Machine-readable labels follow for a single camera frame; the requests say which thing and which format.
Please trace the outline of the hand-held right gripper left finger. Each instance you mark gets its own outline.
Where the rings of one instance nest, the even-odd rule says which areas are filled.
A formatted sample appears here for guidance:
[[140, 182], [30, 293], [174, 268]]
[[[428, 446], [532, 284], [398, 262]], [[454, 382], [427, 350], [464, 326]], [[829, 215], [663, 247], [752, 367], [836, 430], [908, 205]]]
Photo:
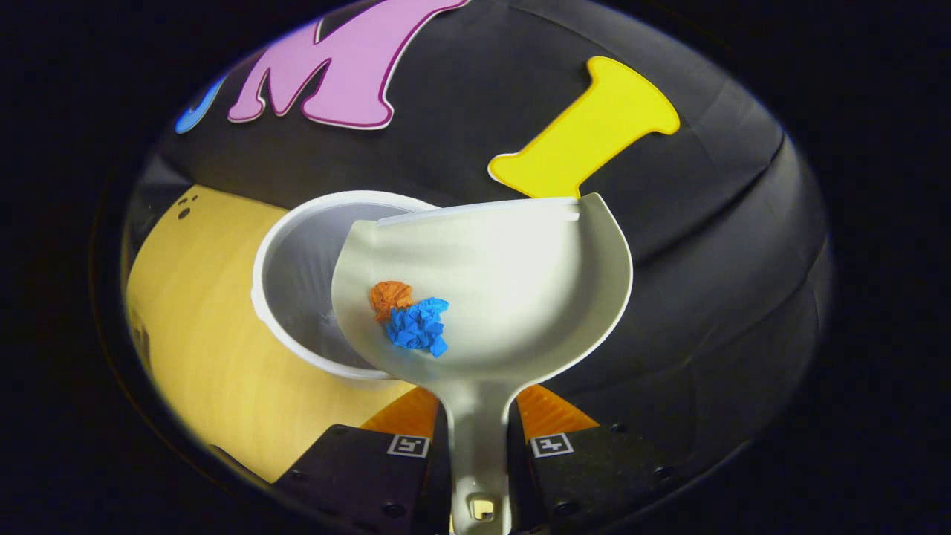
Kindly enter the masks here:
[[273, 485], [340, 534], [448, 534], [446, 423], [415, 387], [359, 427], [333, 424]]

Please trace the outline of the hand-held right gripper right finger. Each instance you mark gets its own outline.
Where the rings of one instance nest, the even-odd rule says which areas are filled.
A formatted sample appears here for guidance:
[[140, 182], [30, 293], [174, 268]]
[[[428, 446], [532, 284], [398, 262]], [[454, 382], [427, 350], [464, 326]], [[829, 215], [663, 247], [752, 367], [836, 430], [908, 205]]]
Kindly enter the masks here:
[[594, 534], [682, 484], [669, 455], [623, 423], [599, 424], [540, 385], [516, 396], [510, 424], [514, 534]]

